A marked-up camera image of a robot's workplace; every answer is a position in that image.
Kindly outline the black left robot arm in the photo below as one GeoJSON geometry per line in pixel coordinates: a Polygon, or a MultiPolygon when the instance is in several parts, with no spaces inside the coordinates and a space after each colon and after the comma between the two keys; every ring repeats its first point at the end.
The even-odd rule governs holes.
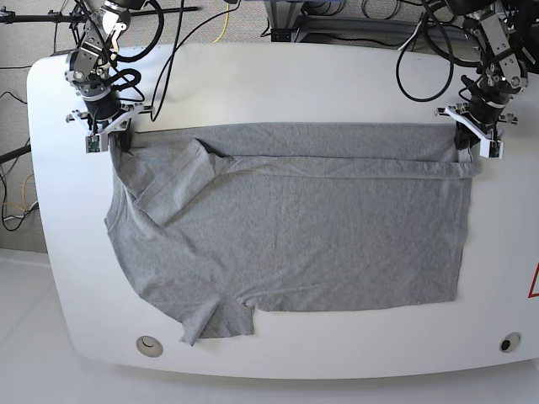
{"type": "Polygon", "coordinates": [[[526,66],[518,61],[510,45],[509,31],[494,1],[447,1],[446,6],[454,15],[465,18],[468,35],[477,41],[481,64],[477,79],[462,78],[464,89],[470,93],[468,101],[438,108],[435,113],[456,122],[457,149],[478,144],[481,157],[500,159],[504,143],[498,124],[518,123],[504,109],[527,87],[526,66]]]}

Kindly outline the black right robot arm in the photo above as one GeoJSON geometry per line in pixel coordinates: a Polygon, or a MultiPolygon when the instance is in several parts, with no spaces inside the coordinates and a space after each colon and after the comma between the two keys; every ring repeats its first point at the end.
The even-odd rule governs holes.
{"type": "Polygon", "coordinates": [[[78,1],[87,19],[83,37],[67,56],[65,78],[82,98],[85,110],[73,110],[66,122],[77,122],[85,130],[85,151],[106,152],[113,141],[123,152],[131,149],[131,120],[146,113],[145,97],[137,88],[141,73],[120,70],[120,62],[134,56],[119,55],[119,38],[130,25],[131,11],[143,8],[143,1],[106,1],[90,13],[78,1]]]}

